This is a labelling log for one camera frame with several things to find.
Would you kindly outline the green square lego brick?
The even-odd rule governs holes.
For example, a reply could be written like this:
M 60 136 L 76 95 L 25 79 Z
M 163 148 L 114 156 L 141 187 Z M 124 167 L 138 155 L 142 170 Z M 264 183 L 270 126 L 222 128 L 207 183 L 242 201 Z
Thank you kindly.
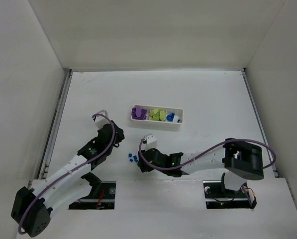
M 156 121 L 156 120 L 155 120 L 155 115 L 151 115 L 151 114 L 150 114 L 150 120 Z

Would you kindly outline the purple lego brick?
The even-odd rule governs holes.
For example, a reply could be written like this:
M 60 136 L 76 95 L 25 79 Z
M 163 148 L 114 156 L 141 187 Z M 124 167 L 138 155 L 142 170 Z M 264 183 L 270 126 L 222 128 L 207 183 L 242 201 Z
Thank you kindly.
M 131 117 L 132 117 L 133 119 L 136 119 L 136 118 L 137 118 L 136 107 L 133 107 L 133 108 L 132 108 Z

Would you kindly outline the green curved lego piece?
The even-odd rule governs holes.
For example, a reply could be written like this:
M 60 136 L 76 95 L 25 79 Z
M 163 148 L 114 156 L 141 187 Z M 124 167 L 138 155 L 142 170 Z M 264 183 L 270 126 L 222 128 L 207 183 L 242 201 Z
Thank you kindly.
M 164 116 L 161 114 L 156 114 L 155 115 L 155 120 L 156 121 L 164 121 Z

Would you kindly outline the blue arch lego piece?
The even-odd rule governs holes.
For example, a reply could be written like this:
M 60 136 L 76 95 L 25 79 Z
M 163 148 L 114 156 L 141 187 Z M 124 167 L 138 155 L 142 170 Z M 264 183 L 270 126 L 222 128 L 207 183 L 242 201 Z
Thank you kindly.
M 174 121 L 174 118 L 175 118 L 175 114 L 174 113 L 168 114 L 166 116 L 166 120 L 169 121 L 169 122 L 173 122 Z

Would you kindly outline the green curved lego with studs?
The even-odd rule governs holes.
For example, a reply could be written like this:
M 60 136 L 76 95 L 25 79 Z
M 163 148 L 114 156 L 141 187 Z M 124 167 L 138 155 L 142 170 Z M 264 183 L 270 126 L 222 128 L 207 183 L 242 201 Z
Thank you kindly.
M 164 110 L 160 110 L 160 114 L 164 116 L 164 121 L 166 121 L 167 113 Z

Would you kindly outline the purple lego plate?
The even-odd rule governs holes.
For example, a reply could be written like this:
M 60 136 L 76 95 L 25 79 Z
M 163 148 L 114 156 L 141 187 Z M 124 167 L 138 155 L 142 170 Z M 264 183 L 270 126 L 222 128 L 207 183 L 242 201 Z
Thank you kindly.
M 146 120 L 147 118 L 147 110 L 146 109 L 142 109 L 141 110 L 141 115 L 140 115 L 140 120 Z

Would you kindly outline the green lego brick with step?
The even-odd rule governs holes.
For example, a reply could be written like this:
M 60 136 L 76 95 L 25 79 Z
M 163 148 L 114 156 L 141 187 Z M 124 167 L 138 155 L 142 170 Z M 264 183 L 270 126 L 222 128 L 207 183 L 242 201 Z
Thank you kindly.
M 159 113 L 159 111 L 160 111 L 159 108 L 153 108 L 153 109 L 150 110 L 150 114 L 151 114 L 151 115 L 156 115 L 156 114 Z

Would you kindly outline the purple oval lego piece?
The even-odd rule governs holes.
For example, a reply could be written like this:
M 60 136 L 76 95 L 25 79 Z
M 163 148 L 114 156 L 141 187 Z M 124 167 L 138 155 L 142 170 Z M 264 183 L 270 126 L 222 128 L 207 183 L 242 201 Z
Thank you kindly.
M 136 114 L 137 114 L 137 118 L 136 118 L 136 119 L 140 118 L 140 115 L 141 115 L 141 110 L 142 110 L 142 108 L 141 108 L 141 107 L 139 107 L 139 106 L 136 106 Z

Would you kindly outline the pile of small blue legos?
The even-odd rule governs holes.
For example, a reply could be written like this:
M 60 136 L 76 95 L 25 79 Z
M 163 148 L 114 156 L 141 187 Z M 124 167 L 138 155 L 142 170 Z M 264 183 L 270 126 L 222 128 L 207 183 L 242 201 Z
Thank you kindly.
M 129 153 L 128 158 L 130 162 L 138 162 L 138 158 L 136 154 Z

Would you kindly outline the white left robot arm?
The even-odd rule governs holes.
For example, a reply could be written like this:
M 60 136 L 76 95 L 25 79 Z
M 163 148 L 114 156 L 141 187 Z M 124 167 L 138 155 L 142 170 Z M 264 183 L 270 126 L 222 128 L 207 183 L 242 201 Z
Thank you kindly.
M 31 238 L 38 236 L 61 209 L 67 209 L 78 199 L 99 190 L 101 180 L 92 171 L 124 138 L 123 130 L 113 121 L 106 123 L 60 170 L 31 189 L 20 188 L 11 211 L 11 217 L 19 225 L 19 233 Z

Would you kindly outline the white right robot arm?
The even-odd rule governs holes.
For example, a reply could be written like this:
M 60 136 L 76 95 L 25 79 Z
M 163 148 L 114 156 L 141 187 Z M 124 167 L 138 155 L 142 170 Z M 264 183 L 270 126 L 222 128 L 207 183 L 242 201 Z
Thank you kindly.
M 138 167 L 141 172 L 157 170 L 179 178 L 198 171 L 225 169 L 222 188 L 238 191 L 248 181 L 264 179 L 261 147 L 234 138 L 226 139 L 210 149 L 195 153 L 163 154 L 156 148 L 157 140 L 149 135 L 141 139 Z

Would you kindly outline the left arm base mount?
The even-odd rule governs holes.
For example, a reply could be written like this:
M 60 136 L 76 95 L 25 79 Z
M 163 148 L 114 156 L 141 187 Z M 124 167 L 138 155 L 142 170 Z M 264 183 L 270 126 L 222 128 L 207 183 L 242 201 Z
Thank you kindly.
M 101 181 L 96 176 L 88 176 L 91 190 L 88 195 L 69 205 L 69 210 L 114 210 L 116 182 Z

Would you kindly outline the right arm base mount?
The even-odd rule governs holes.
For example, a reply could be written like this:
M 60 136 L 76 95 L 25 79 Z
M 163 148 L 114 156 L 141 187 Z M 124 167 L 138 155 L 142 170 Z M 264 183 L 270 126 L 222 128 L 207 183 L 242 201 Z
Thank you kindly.
M 207 209 L 254 209 L 257 199 L 254 191 L 244 183 L 238 191 L 228 190 L 219 181 L 203 183 Z

